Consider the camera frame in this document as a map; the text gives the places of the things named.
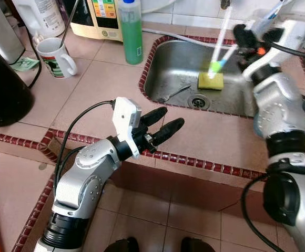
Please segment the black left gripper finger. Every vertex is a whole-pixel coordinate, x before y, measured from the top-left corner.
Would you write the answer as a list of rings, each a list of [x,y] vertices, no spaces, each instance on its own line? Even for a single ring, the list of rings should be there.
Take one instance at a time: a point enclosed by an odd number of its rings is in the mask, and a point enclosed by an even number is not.
[[[141,117],[141,124],[150,127],[164,118],[167,111],[167,107],[155,108]]]
[[[159,146],[163,142],[170,139],[176,132],[178,132],[185,124],[184,119],[176,119],[162,125],[160,130],[151,134],[151,144],[153,146]]]

